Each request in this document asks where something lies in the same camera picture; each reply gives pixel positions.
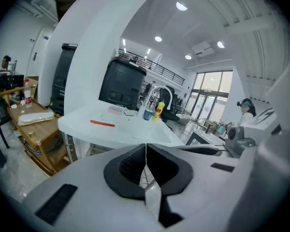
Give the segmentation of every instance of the wooden shelf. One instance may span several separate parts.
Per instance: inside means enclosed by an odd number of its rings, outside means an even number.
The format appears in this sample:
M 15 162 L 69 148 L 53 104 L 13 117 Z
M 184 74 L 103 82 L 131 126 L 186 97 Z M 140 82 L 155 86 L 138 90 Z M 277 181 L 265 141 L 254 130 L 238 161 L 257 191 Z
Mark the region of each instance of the wooden shelf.
M 53 172 L 52 166 L 46 160 L 44 155 L 42 154 L 38 155 L 31 152 L 24 144 L 23 137 L 19 137 L 19 140 L 22 143 L 23 147 L 25 148 L 25 153 L 30 157 L 30 159 L 34 162 L 34 164 L 36 164 L 48 176 L 52 176 L 53 174 L 55 174 Z M 65 168 L 70 164 L 68 161 L 63 159 L 66 155 L 66 148 L 64 143 L 62 143 L 57 149 L 48 152 L 47 155 L 58 171 L 62 170 L 63 168 Z

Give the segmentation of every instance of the door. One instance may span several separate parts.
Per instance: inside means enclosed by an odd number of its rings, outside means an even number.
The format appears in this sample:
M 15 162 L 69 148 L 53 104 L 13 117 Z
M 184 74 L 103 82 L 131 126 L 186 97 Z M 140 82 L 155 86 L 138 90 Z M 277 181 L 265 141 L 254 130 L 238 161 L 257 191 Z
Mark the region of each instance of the door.
M 207 118 L 208 117 L 208 115 L 211 111 L 211 108 L 213 106 L 214 100 L 215 100 L 214 96 L 206 95 L 206 99 L 205 99 L 205 102 L 201 108 L 201 113 L 199 115 L 199 118 Z
M 198 98 L 198 101 L 197 103 L 195 104 L 194 108 L 193 108 L 193 112 L 192 112 L 192 116 L 193 118 L 197 118 L 198 117 L 198 114 L 200 112 L 200 109 L 203 105 L 203 102 L 205 100 L 205 95 L 199 95 L 199 98 Z
M 39 33 L 39 36 L 37 37 L 37 40 L 33 47 L 33 51 L 30 56 L 26 76 L 40 75 L 40 71 L 43 68 L 45 62 L 46 48 L 51 36 L 52 32 L 46 29 L 42 29 Z

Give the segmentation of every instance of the cable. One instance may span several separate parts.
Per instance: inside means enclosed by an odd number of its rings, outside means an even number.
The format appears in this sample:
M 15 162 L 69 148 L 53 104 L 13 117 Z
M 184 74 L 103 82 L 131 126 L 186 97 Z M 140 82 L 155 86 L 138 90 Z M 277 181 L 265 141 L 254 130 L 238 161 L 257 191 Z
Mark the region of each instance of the cable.
M 50 152 L 50 151 L 56 149 L 59 145 L 61 145 L 61 143 L 62 143 L 62 141 L 61 141 L 61 140 L 58 140 L 58 141 L 56 142 L 54 148 L 48 150 L 47 152 Z M 32 153 L 34 153 L 34 154 L 36 154 L 36 155 L 41 155 L 41 154 L 42 154 L 42 152 L 41 152 L 40 150 L 37 151 L 37 150 L 35 150 L 34 148 L 32 148 L 32 147 L 28 144 L 28 142 L 27 142 L 25 139 L 24 139 L 24 144 L 25 144 L 25 146 L 28 148 L 28 150 L 31 151 Z

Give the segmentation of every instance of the railing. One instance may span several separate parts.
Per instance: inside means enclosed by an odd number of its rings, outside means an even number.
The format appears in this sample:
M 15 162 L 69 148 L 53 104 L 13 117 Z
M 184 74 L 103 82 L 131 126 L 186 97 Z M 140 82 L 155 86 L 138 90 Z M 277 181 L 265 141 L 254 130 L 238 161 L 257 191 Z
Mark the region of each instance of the railing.
M 119 49 L 119 56 L 122 58 L 125 58 L 127 60 L 131 60 L 143 68 L 147 68 L 149 70 L 152 70 L 152 71 L 178 83 L 181 86 L 184 83 L 185 79 L 182 78 L 181 76 L 179 76 L 179 75 L 175 74 L 174 72 L 164 68 L 163 66 L 161 66 L 153 61 L 150 61 L 148 59 L 145 59 L 137 54 L 134 54 L 134 53 L 128 52 L 128 51 L 124 52 L 123 49 Z

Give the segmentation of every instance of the bottle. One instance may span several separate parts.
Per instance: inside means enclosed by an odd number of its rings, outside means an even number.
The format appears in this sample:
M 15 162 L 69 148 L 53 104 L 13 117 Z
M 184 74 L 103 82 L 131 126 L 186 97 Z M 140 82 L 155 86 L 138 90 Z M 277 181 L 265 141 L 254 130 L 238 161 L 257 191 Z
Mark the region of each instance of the bottle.
M 161 102 L 159 102 L 155 115 L 153 117 L 153 122 L 157 122 L 161 116 L 162 110 L 164 108 L 165 104 L 164 104 L 164 100 L 162 100 Z
M 149 106 L 147 106 L 147 108 L 146 108 L 146 110 L 144 112 L 143 118 L 145 120 L 149 120 L 151 118 L 152 114 L 153 114 L 153 110 L 154 110 L 154 104 L 152 102 Z
M 31 89 L 29 87 L 29 79 L 25 80 L 24 94 L 25 94 L 26 107 L 31 107 L 32 106 L 32 100 L 31 100 Z

